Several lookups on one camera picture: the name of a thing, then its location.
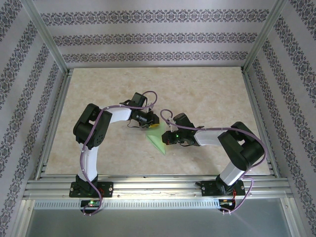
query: damask pattern stripe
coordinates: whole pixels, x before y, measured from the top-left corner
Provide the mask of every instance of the damask pattern stripe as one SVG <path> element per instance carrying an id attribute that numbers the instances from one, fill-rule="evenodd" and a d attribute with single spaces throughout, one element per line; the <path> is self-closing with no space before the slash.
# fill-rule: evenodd
<path id="1" fill-rule="evenodd" d="M 61 90 L 61 87 L 63 85 L 63 81 L 64 81 L 64 77 L 62 78 L 61 82 L 60 82 L 60 86 L 59 86 L 59 89 L 58 89 L 58 92 L 56 94 L 56 99 L 55 99 L 55 102 L 54 102 L 54 106 L 53 106 L 53 109 L 51 111 L 51 115 L 50 115 L 50 118 L 49 118 L 49 121 L 48 121 L 48 126 L 47 126 L 47 129 L 45 131 L 45 135 L 44 135 L 44 139 L 43 139 L 43 142 L 42 142 L 42 146 L 41 146 L 41 150 L 40 150 L 40 153 L 39 153 L 39 158 L 37 159 L 37 164 L 36 164 L 36 167 L 34 169 L 34 174 L 33 174 L 33 179 L 35 179 L 35 176 L 36 176 L 36 172 L 39 168 L 39 163 L 40 163 L 40 159 L 41 159 L 41 155 L 43 154 L 43 150 L 44 150 L 44 146 L 46 144 L 46 139 L 47 139 L 47 136 L 48 136 L 48 132 L 49 132 L 49 128 L 51 126 L 51 122 L 53 120 L 53 116 L 54 116 L 54 111 L 55 111 L 55 108 L 56 108 L 56 105 L 57 105 L 57 100 L 58 100 L 58 97 L 59 97 L 59 92 Z"/>
<path id="2" fill-rule="evenodd" d="M 136 43 L 254 43 L 257 33 L 158 33 L 55 36 L 57 46 Z"/>
<path id="3" fill-rule="evenodd" d="M 133 10 L 42 13 L 47 26 L 171 23 L 171 22 L 264 22 L 268 9 L 192 9 L 192 10 Z"/>
<path id="4" fill-rule="evenodd" d="M 29 22 L 22 37 L 20 38 L 12 57 L 6 64 L 6 68 L 1 74 L 0 79 L 0 110 L 5 102 L 5 98 L 10 92 L 12 83 L 15 81 L 17 73 L 20 71 L 22 63 L 25 60 L 26 54 L 29 52 L 31 45 L 33 44 L 34 38 L 37 35 L 37 30 L 32 21 Z"/>
<path id="5" fill-rule="evenodd" d="M 132 61 L 188 61 L 188 60 L 244 60 L 247 52 L 143 52 L 143 53 L 86 53 L 63 54 L 66 63 L 132 62 Z"/>
<path id="6" fill-rule="evenodd" d="M 12 146 L 15 143 L 15 138 L 21 128 L 22 121 L 29 107 L 30 100 L 35 91 L 35 87 L 40 79 L 43 67 L 49 56 L 49 50 L 46 44 L 41 47 L 36 62 L 31 70 L 29 78 L 25 84 L 22 91 L 21 97 L 16 105 L 16 109 L 13 113 L 12 120 L 10 121 L 7 133 L 3 137 L 0 147 L 0 178 L 2 178 L 2 173 L 5 170 L 5 163 L 11 155 Z"/>
<path id="7" fill-rule="evenodd" d="M 310 66 L 309 61 L 304 56 L 304 52 L 301 50 L 298 42 L 296 41 L 293 33 L 289 29 L 289 26 L 285 22 L 284 18 L 280 16 L 275 23 L 275 30 L 281 39 L 287 54 L 292 60 L 292 64 L 295 67 L 297 74 L 301 77 L 301 81 L 308 92 L 312 102 L 316 103 L 316 74 Z"/>
<path id="8" fill-rule="evenodd" d="M 2 213 L 0 217 L 0 237 L 5 236 L 6 227 L 12 218 L 12 210 L 18 201 L 18 194 L 21 190 L 22 180 L 24 179 L 26 168 L 32 155 L 36 137 L 38 135 L 58 71 L 58 65 L 54 62 L 42 96 L 40 98 L 38 108 L 34 115 L 33 123 L 27 136 L 25 146 L 23 147 L 23 152 L 21 153 L 21 157 L 19 158 L 17 169 L 14 172 L 14 178 L 12 179 L 12 184 L 10 185 L 9 192 L 7 193 L 8 198 L 4 201 L 4 208 L 1 210 Z"/>
<path id="9" fill-rule="evenodd" d="M 5 33 L 11 27 L 16 16 L 22 9 L 22 4 L 19 0 L 7 0 L 0 10 L 0 42 L 5 36 Z"/>
<path id="10" fill-rule="evenodd" d="M 305 116 L 302 114 L 300 105 L 292 92 L 291 85 L 288 82 L 276 53 L 268 40 L 263 44 L 262 50 L 266 55 L 270 68 L 273 71 L 273 75 L 276 77 L 276 82 L 279 85 L 281 94 L 287 104 L 287 108 L 292 116 L 296 130 L 299 133 L 301 142 L 304 145 L 307 157 L 309 158 L 311 165 L 314 167 L 314 172 L 316 172 L 316 141 L 314 140 L 314 136 L 311 135 L 311 129 L 305 121 Z"/>
<path id="11" fill-rule="evenodd" d="M 302 173 L 301 167 L 297 164 L 297 158 L 293 151 L 292 144 L 290 140 L 288 140 L 287 131 L 284 128 L 283 120 L 281 119 L 280 112 L 277 108 L 276 102 L 273 98 L 273 95 L 271 93 L 271 90 L 269 88 L 269 85 L 267 83 L 266 76 L 262 70 L 262 67 L 259 63 L 259 60 L 256 58 L 254 63 L 252 64 L 254 71 L 256 73 L 256 76 L 258 78 L 260 87 L 262 89 L 262 92 L 265 97 L 265 101 L 267 103 L 271 118 L 273 120 L 273 123 L 275 125 L 276 133 L 278 135 L 279 141 L 281 143 L 281 147 L 284 152 L 285 159 L 288 163 L 289 170 L 292 174 L 292 178 L 295 183 L 295 187 L 298 190 L 298 194 L 300 195 L 300 200 L 303 204 L 303 208 L 305 209 L 306 217 L 309 219 L 309 224 L 312 226 L 311 230 L 314 235 L 316 235 L 316 210 L 315 210 L 315 204 L 313 203 L 313 198 L 309 194 L 309 189 L 306 187 L 307 182 L 304 179 L 304 175 Z"/>
<path id="12" fill-rule="evenodd" d="M 311 0 L 291 0 L 298 15 L 316 40 L 316 7 Z"/>

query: black bracket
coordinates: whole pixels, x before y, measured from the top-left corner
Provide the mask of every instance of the black bracket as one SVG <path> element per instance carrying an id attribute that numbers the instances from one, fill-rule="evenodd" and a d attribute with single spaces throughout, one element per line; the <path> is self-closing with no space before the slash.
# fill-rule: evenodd
<path id="1" fill-rule="evenodd" d="M 213 197 L 213 196 L 229 196 L 233 194 L 233 190 L 236 191 L 236 196 L 244 196 L 246 194 L 244 184 L 241 180 L 236 181 L 236 183 L 231 186 L 230 191 L 223 194 L 216 186 L 216 180 L 208 180 L 196 182 L 196 185 L 201 187 L 201 193 L 203 197 Z"/>
<path id="2" fill-rule="evenodd" d="M 94 104 L 88 104 L 84 109 L 73 130 L 78 143 L 85 143 L 93 127 L 93 124 L 90 123 L 90 121 L 96 121 L 100 112 L 101 109 Z M 99 122 L 93 131 L 92 137 L 87 143 L 89 150 L 91 150 L 93 147 L 99 146 L 103 142 L 111 121 L 111 117 L 112 114 L 108 111 L 104 111 L 102 113 Z"/>
<path id="3" fill-rule="evenodd" d="M 242 122 L 235 122 L 231 128 L 237 128 L 253 135 L 253 132 Z M 217 138 L 231 162 L 239 170 L 246 171 L 264 154 L 260 143 L 242 132 L 228 130 Z"/>
<path id="4" fill-rule="evenodd" d="M 97 183 L 97 189 L 101 193 L 103 198 L 111 198 L 113 195 L 113 182 L 100 182 Z M 69 197 L 71 198 L 98 198 L 96 191 L 86 192 L 77 182 L 72 182 L 69 191 Z"/>

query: wall panel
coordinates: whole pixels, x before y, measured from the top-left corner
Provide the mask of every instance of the wall panel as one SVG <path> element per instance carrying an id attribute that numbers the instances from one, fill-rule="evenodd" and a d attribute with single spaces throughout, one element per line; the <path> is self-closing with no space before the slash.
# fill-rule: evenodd
<path id="1" fill-rule="evenodd" d="M 0 236 L 9 236 L 63 75 L 20 1 L 0 0 L 0 14 Z"/>
<path id="2" fill-rule="evenodd" d="M 35 4 L 69 67 L 241 66 L 275 0 Z"/>
<path id="3" fill-rule="evenodd" d="M 316 236 L 315 16 L 315 1 L 289 1 L 248 74 L 308 236 Z"/>

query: robotic arm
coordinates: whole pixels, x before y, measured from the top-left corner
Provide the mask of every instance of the robotic arm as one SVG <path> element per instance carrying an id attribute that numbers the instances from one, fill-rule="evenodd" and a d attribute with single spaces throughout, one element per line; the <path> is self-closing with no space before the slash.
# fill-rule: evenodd
<path id="1" fill-rule="evenodd" d="M 172 123 L 187 128 L 177 128 L 170 125 L 171 131 L 167 131 L 162 135 L 163 143 L 166 145 L 177 143 L 182 145 L 186 142 L 187 145 L 185 146 L 221 145 L 231 160 L 222 173 L 217 176 L 216 186 L 212 187 L 211 193 L 220 195 L 231 193 L 232 187 L 237 184 L 237 180 L 264 154 L 264 149 L 260 143 L 242 132 L 233 130 L 191 130 L 190 128 L 195 127 L 184 113 L 178 114 L 171 120 Z M 242 122 L 234 123 L 231 128 L 253 134 Z"/>
<path id="2" fill-rule="evenodd" d="M 109 108 L 105 110 L 93 131 L 93 134 L 89 141 L 87 142 L 83 152 L 82 159 L 82 169 L 80 169 L 78 175 L 76 176 L 76 193 L 81 194 L 82 196 L 91 196 L 95 194 L 95 190 L 87 181 L 83 172 L 85 172 L 88 180 L 94 186 L 97 186 L 98 173 L 97 173 L 97 154 L 100 144 L 103 142 L 106 132 L 108 130 L 109 124 L 117 121 L 126 121 L 126 120 L 136 120 L 139 123 L 141 128 L 148 128 L 159 124 L 159 117 L 154 114 L 154 112 L 149 109 L 148 112 L 144 112 L 140 109 L 130 109 L 124 108 L 124 106 L 129 107 L 142 107 L 144 102 L 147 101 L 147 97 L 135 93 L 131 100 L 127 100 L 123 103 L 123 107 Z M 83 148 L 83 144 L 87 140 L 93 124 L 91 123 L 96 121 L 98 115 L 100 114 L 101 109 L 94 105 L 89 104 L 82 115 L 80 116 L 78 122 L 76 123 L 73 133 L 76 136 L 76 141 Z"/>

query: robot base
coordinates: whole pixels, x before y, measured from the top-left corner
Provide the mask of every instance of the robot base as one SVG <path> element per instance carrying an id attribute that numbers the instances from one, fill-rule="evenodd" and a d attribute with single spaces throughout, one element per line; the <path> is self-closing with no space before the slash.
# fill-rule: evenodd
<path id="1" fill-rule="evenodd" d="M 103 198 L 111 198 L 113 195 L 113 182 L 100 182 L 96 177 L 92 183 L 97 187 Z M 76 176 L 76 181 L 71 183 L 69 197 L 71 198 L 99 198 L 97 192 L 87 181 Z"/>
<path id="2" fill-rule="evenodd" d="M 236 191 L 236 196 L 244 196 L 246 194 L 243 182 L 241 180 L 236 181 L 236 183 L 231 186 L 230 190 L 226 194 L 223 194 L 217 188 L 217 181 L 201 181 L 196 183 L 196 185 L 201 187 L 201 192 L 203 197 L 214 197 L 214 196 L 229 196 L 233 194 L 233 190 Z"/>

